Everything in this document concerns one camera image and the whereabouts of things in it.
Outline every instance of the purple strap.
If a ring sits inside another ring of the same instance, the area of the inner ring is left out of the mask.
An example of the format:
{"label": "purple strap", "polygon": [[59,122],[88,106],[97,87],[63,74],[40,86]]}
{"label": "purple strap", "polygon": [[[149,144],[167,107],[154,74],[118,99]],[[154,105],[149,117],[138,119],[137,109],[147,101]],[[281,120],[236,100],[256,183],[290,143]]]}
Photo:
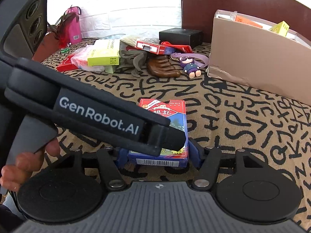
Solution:
{"label": "purple strap", "polygon": [[206,67],[208,66],[208,63],[209,63],[209,58],[203,54],[198,54],[198,53],[172,53],[171,54],[171,57],[172,58],[196,58],[196,59],[199,59],[199,60],[202,60],[204,62],[201,63],[201,62],[198,62],[198,61],[194,61],[194,63],[198,66],[198,67]]}

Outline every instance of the genrobot.ai logo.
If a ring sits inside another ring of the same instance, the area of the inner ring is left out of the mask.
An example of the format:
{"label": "genrobot.ai logo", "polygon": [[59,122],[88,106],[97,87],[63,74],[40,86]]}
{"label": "genrobot.ai logo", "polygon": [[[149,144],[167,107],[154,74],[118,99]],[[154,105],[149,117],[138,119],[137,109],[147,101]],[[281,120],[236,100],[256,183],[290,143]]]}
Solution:
{"label": "genrobot.ai logo", "polygon": [[69,98],[66,96],[60,98],[59,105],[61,108],[69,109],[69,111],[74,112],[78,115],[81,115],[86,118],[90,118],[91,120],[94,120],[98,123],[102,123],[104,125],[109,125],[112,128],[122,130],[124,132],[130,132],[136,135],[139,130],[139,126],[134,127],[134,124],[132,123],[129,124],[127,127],[123,127],[122,120],[112,119],[106,113],[97,113],[95,109],[91,107],[85,108],[76,103],[70,103]]}

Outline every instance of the red feather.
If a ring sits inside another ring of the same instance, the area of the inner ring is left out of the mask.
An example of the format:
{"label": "red feather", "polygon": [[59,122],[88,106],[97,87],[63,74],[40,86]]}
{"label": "red feather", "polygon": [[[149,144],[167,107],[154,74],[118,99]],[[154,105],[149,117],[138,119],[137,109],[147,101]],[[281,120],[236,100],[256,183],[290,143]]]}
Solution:
{"label": "red feather", "polygon": [[79,20],[79,15],[75,12],[64,13],[55,25],[48,23],[48,32],[53,32],[55,38],[59,41],[59,47],[65,48],[69,45],[68,28],[72,20]]}

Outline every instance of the brown wooden panel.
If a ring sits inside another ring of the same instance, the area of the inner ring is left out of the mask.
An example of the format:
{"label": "brown wooden panel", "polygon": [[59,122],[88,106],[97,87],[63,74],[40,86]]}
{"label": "brown wooden panel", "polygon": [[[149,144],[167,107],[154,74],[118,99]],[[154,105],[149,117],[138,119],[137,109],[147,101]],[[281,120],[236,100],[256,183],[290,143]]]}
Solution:
{"label": "brown wooden panel", "polygon": [[42,62],[58,49],[59,41],[55,39],[54,33],[51,32],[44,37],[32,59]]}
{"label": "brown wooden panel", "polygon": [[210,42],[216,10],[237,10],[274,23],[284,20],[311,40],[311,9],[295,0],[182,0],[183,28],[202,30],[204,41]]}

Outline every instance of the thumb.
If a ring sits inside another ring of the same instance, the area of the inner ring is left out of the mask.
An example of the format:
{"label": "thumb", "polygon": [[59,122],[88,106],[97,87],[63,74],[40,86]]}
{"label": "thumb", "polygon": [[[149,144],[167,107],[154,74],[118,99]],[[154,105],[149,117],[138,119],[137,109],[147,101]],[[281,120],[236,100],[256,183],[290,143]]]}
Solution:
{"label": "thumb", "polygon": [[56,157],[60,154],[60,146],[57,138],[53,139],[45,146],[46,152],[52,157]]}

